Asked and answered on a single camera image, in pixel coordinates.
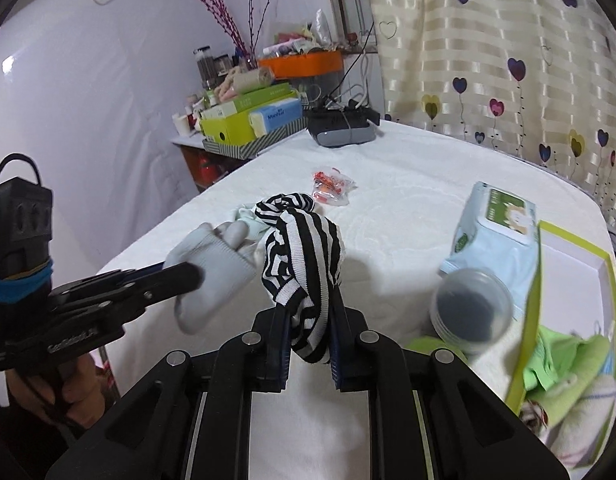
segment wet wipes package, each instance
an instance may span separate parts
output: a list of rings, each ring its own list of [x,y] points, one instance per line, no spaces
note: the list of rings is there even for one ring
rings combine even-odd
[[[535,205],[507,191],[477,182],[454,235],[443,272],[486,269],[507,286],[514,318],[522,319],[539,264]]]

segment metal screw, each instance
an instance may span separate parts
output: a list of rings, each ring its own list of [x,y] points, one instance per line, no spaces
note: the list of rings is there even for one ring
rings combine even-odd
[[[185,361],[185,354],[181,350],[175,350],[174,352],[170,352],[168,357],[166,357],[166,363],[170,366],[178,366]]]
[[[359,339],[364,343],[376,343],[379,340],[379,334],[374,330],[364,330],[359,334]]]
[[[261,334],[259,332],[246,332],[241,336],[241,340],[248,346],[256,345],[261,341]]]
[[[449,350],[442,348],[441,350],[437,350],[435,352],[435,359],[438,362],[447,365],[454,361],[454,354]]]

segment candy wrapper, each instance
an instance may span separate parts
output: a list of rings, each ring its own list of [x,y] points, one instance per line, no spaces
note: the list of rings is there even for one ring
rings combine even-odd
[[[321,168],[314,173],[312,197],[322,204],[348,205],[348,192],[355,187],[355,181],[337,168]]]

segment orange basket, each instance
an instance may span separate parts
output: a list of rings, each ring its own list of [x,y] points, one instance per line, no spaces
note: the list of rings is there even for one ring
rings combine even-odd
[[[332,52],[313,52],[297,56],[271,57],[257,60],[259,66],[268,66],[277,79],[312,77],[344,68],[344,59],[338,50]]]

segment round transparent container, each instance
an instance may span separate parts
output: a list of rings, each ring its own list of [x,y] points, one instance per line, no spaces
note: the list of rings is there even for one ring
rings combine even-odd
[[[439,337],[466,354],[481,354],[512,322],[510,291],[491,272],[459,269],[446,274],[435,291],[430,318]]]

